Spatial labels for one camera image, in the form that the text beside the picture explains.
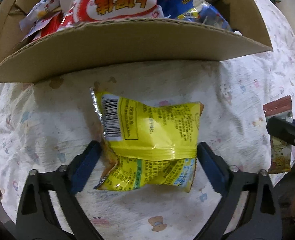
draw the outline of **blue snack bag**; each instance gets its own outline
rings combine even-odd
[[[157,0],[164,17],[169,19],[198,22],[231,31],[228,22],[219,11],[204,0]]]

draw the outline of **barcode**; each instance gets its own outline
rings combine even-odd
[[[107,140],[120,140],[122,139],[121,127],[119,117],[117,115],[117,98],[110,98],[102,100],[104,109],[104,128]]]

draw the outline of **patterned fabric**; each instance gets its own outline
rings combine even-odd
[[[151,106],[201,101],[199,141],[206,141],[228,164],[243,171],[268,169],[271,151],[262,105],[291,95],[295,118],[295,36],[269,0],[255,2],[274,52],[224,62],[114,65],[36,85],[1,83],[0,187],[2,204],[12,220],[29,170],[53,171],[68,164],[97,137],[90,87]],[[102,170],[99,163],[77,199],[106,239],[192,239],[220,200],[200,165],[189,194],[153,185],[130,192],[93,190]],[[55,194],[52,199],[62,227],[69,230]],[[230,230],[241,210],[239,206]]]

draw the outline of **cardboard box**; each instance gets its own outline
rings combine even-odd
[[[8,30],[18,31],[19,19],[8,19],[14,3],[28,12],[36,1],[3,0],[0,5],[0,82],[38,82],[117,63],[173,59],[221,61],[272,50],[254,0],[219,0],[214,5],[243,36],[170,19],[122,19],[68,28],[14,52],[25,35],[16,33],[13,38],[6,34]],[[1,42],[4,35],[7,44]]]

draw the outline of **screw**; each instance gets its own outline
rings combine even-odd
[[[235,165],[231,165],[230,170],[233,171],[233,172],[238,172],[239,168],[237,166],[235,166]]]
[[[67,165],[61,165],[61,166],[58,168],[58,171],[60,171],[60,172],[67,171]]]
[[[268,175],[268,173],[267,173],[266,170],[260,170],[260,173],[261,173],[263,176],[267,176],[267,175]]]
[[[36,175],[36,173],[38,173],[38,171],[37,170],[30,170],[30,175],[31,176],[34,176],[34,175]]]

